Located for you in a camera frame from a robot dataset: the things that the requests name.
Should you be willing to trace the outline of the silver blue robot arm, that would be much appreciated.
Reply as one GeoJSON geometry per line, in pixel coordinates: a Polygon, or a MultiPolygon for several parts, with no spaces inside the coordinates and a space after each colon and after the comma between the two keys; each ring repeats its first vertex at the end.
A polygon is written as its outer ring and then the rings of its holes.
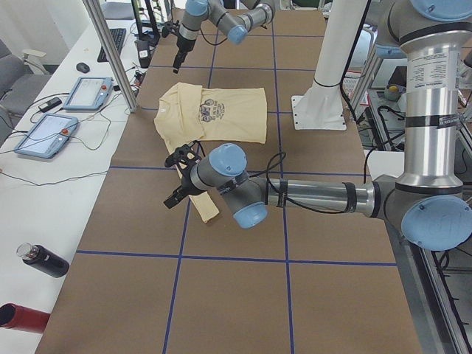
{"type": "Polygon", "coordinates": [[[325,215],[357,212],[393,225],[411,243],[432,251],[458,246],[471,235],[471,208],[462,199],[454,173],[459,123],[457,69],[462,46],[471,36],[469,1],[385,1],[381,6],[376,51],[404,55],[406,118],[403,172],[372,181],[340,181],[341,173],[363,164],[355,124],[345,120],[341,84],[363,25],[367,1],[336,1],[324,35],[313,82],[293,97],[291,155],[274,170],[247,172],[240,138],[252,132],[256,108],[241,104],[234,123],[210,138],[198,156],[192,145],[207,138],[202,122],[218,118],[202,103],[189,120],[180,108],[163,104],[157,131],[169,149],[167,167],[177,167],[180,185],[165,200],[174,207],[190,199],[206,219],[218,209],[209,197],[217,190],[241,228],[262,222],[270,205],[300,207],[325,215]]]}
{"type": "Polygon", "coordinates": [[[230,42],[240,44],[256,27],[270,24],[276,7],[273,1],[244,1],[248,11],[232,15],[222,1],[187,1],[178,27],[178,52],[173,62],[173,72],[178,73],[187,54],[193,51],[204,21],[211,21],[230,42]]]}

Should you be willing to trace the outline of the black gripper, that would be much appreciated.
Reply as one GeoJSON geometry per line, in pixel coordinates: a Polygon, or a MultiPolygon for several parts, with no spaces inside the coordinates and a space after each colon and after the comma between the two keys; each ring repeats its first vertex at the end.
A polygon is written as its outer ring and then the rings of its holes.
{"type": "Polygon", "coordinates": [[[182,64],[185,62],[187,53],[193,51],[194,46],[195,46],[194,39],[188,39],[182,35],[178,36],[178,40],[177,40],[178,53],[176,54],[173,61],[174,74],[178,74],[179,69],[181,68],[182,64]]]}
{"type": "Polygon", "coordinates": [[[181,173],[181,186],[177,187],[171,195],[164,201],[168,209],[172,209],[183,201],[188,195],[200,195],[202,190],[198,189],[192,182],[192,169],[200,162],[201,157],[189,146],[177,147],[164,162],[165,167],[178,165],[181,173]]]}

